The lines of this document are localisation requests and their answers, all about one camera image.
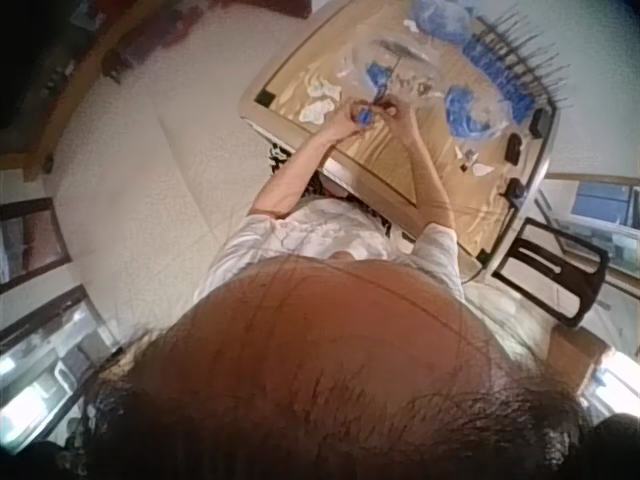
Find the wooden furniture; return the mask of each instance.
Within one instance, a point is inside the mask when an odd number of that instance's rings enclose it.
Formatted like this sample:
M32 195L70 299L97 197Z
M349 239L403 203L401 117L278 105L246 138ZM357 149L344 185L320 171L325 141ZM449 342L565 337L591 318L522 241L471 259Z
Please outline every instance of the wooden furniture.
M410 3L333 0L310 19L307 30L251 83L240 101L240 116L264 137L295 150L318 129L298 119L300 111L316 100L309 98L307 86L323 79L339 84L335 75L337 63L362 31L412 35L403 25L410 18ZM473 68L456 48L423 33L413 34L412 39L439 51L440 68L448 83L468 83L484 95L498 94L484 74ZM549 111L553 122L555 107L550 105ZM527 187L528 198L535 196L548 165L544 152L552 135L540 140L526 139L528 134L523 130L528 121L520 129L510 125L494 141L476 147L480 161L494 167L490 174L476 177L471 171L464 173L460 169L443 102L419 110L418 116L423 138L455 209L460 246L472 257L480 257L487 266L492 255L508 246L521 217L520 209L510 209L501 194L508 180L516 177ZM514 131L526 139L527 147L518 167L504 160L508 134ZM364 137L340 144L321 171L407 233L413 236L421 233L406 152L381 122Z
M571 392L580 394L610 347L590 331L556 325L551 332L546 366Z
M25 181L33 181L58 144L67 123L85 95L100 76L102 59L124 34L154 13L166 0L136 0L112 23L103 27L86 55L78 60L75 71L56 99L40 133L26 152L0 155L0 170L22 169Z

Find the small object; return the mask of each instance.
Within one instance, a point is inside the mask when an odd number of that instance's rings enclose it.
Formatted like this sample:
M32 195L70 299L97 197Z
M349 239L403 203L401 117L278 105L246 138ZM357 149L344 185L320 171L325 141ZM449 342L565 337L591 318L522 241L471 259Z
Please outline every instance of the small object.
M333 98L336 102L339 102L340 97L342 96L342 87L333 85L326 80L323 80L322 93L324 93L327 97Z
M358 122L363 127L368 127L373 122L373 113L371 113L370 108L363 108L356 115L356 122Z
M392 73L393 68L383 67L378 62L372 62L369 68L367 68L367 77L373 84L376 92L381 88L386 89L389 80L391 80Z
M420 31L418 30L418 25L416 25L416 22L414 22L413 20L407 19L403 23L405 27L411 30L411 33L418 33Z
M490 167L489 165L485 165L484 163L476 163L472 167L473 174L476 177L484 177L485 175L490 174L494 170L495 168Z
M507 151L504 159L511 165L517 167L520 163L520 153L522 152L522 138L517 133L512 133L507 141Z
M319 98L324 95L324 86L317 80L314 80L307 87L307 93L311 98Z
M262 105L264 108L269 108L273 101L276 99L275 94L271 93L268 90L262 89L260 93L256 95L255 102L258 105Z
M524 202L524 196L526 193L527 189L524 188L520 179L513 177L509 179L507 189L502 196L507 199L507 202L509 202L509 205L512 208L519 210L522 208L522 203Z
M544 108L539 108L533 112L533 118L529 125L529 132L533 135L533 138L540 139L546 137L549 134L550 128L551 117L549 116L549 112Z
M469 149L464 154L465 162L460 166L460 170L466 172L470 167L473 167L480 158L480 154L472 149Z
M298 119L303 123L314 123L316 125L322 125L324 123L327 113L335 110L336 106L333 101L328 98L314 102L311 105L303 108L300 112Z

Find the floor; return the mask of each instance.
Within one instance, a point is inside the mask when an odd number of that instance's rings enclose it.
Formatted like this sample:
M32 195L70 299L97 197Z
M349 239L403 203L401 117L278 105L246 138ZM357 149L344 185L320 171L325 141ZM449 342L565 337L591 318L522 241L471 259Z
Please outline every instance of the floor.
M120 338L191 307L268 178L268 144L236 106L302 25L245 6L209 11L122 86L99 80L74 115L44 186L82 283Z

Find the hair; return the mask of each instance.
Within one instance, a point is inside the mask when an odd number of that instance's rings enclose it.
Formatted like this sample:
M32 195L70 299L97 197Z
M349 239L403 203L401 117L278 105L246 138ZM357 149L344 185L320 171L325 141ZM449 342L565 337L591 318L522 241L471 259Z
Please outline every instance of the hair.
M200 408L171 392L153 398L138 384L135 371L154 368L166 340L125 376L100 383L82 446L89 478L541 479L591 428L575 396L543 373L393 410L348 377L319 378L327 391L302 409L265 410L260 392Z

